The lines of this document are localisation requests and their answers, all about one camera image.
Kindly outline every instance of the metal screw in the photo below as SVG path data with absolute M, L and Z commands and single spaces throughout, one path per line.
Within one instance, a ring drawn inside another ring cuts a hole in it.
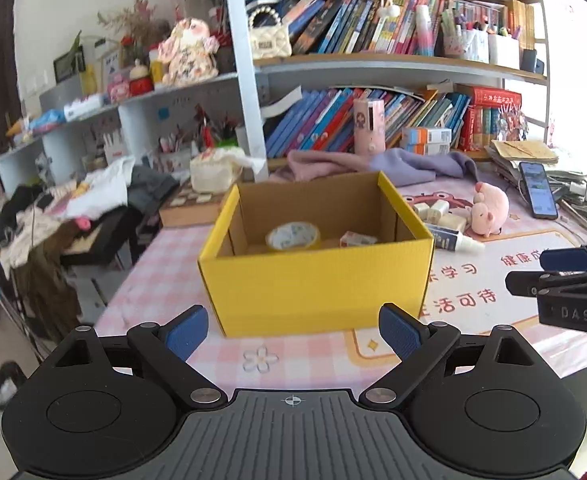
M 374 404 L 388 404 L 396 400 L 396 393 L 388 388 L 372 388 L 365 397 Z
M 198 388 L 191 393 L 191 400 L 199 404 L 212 404 L 220 400 L 221 397 L 222 394 L 213 388 Z

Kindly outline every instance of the phone screen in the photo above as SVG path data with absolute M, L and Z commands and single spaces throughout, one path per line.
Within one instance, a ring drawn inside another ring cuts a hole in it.
M 520 171 L 523 174 L 529 193 L 533 214 L 535 216 L 557 218 L 558 211 L 547 175 L 544 172 L 544 166 L 534 162 L 522 162 Z

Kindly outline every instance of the pink pig plush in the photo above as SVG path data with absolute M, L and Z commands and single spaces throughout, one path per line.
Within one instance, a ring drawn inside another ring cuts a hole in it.
M 509 215 L 509 199 L 499 187 L 486 182 L 476 184 L 471 208 L 471 230 L 477 235 L 498 234 Z

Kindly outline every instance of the tape roll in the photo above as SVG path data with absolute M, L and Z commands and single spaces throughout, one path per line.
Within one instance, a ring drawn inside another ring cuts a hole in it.
M 320 249 L 320 230 L 309 222 L 290 222 L 271 231 L 266 244 L 277 253 Z

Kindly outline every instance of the yellow box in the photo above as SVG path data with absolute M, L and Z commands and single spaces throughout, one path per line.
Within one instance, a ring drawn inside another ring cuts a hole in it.
M 321 249 L 273 253 L 266 236 L 293 221 L 320 229 Z M 347 231 L 379 243 L 339 248 Z M 198 265 L 228 337 L 333 332 L 378 324 L 391 302 L 417 317 L 433 237 L 384 173 L 240 184 Z

